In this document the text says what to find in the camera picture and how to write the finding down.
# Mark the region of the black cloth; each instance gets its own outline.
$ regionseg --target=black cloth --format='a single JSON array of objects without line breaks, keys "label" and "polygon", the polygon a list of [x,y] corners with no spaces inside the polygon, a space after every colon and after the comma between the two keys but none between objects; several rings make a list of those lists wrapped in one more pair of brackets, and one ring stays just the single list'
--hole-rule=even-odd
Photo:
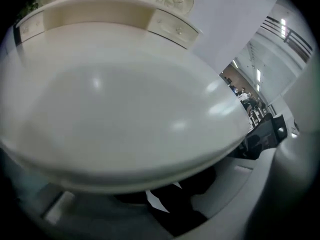
[{"label": "black cloth", "polygon": [[149,205],[154,218],[174,237],[180,236],[207,221],[199,211],[193,209],[190,196],[176,185],[168,185],[151,190],[169,212]]}]

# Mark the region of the white wall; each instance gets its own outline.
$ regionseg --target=white wall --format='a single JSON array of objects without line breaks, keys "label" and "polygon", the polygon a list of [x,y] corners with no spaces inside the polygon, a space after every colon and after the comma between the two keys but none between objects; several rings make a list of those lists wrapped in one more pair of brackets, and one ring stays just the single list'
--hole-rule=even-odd
[{"label": "white wall", "polygon": [[196,55],[217,73],[237,56],[260,27],[277,0],[195,0],[190,20],[203,36]]}]

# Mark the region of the ceiling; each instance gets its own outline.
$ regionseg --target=ceiling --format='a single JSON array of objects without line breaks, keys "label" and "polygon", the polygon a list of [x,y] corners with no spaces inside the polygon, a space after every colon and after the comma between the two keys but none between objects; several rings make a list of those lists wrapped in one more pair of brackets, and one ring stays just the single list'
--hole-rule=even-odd
[{"label": "ceiling", "polygon": [[[281,57],[254,39],[241,50],[236,62],[253,87],[257,88],[259,84],[260,93],[268,103],[276,99],[296,79]],[[260,82],[257,69],[261,72]]]}]

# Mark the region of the crowd of people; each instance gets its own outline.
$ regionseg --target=crowd of people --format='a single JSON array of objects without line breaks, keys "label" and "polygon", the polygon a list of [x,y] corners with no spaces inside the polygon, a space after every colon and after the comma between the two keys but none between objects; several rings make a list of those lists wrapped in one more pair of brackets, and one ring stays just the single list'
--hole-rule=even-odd
[{"label": "crowd of people", "polygon": [[234,85],[229,85],[229,87],[240,100],[248,115],[250,115],[251,112],[256,108],[260,108],[262,110],[266,108],[266,104],[256,100],[256,98],[253,97],[253,95],[250,92],[247,93],[246,88],[242,87],[241,91],[238,91],[238,88],[236,88]]}]

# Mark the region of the black railing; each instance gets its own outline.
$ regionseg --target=black railing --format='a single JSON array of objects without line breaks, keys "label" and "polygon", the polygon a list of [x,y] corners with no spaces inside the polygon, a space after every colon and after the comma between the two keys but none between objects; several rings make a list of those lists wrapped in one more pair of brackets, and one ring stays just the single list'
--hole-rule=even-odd
[{"label": "black railing", "polygon": [[288,46],[307,63],[313,49],[297,32],[269,16],[266,17],[260,27],[282,39],[283,42],[288,44]]}]

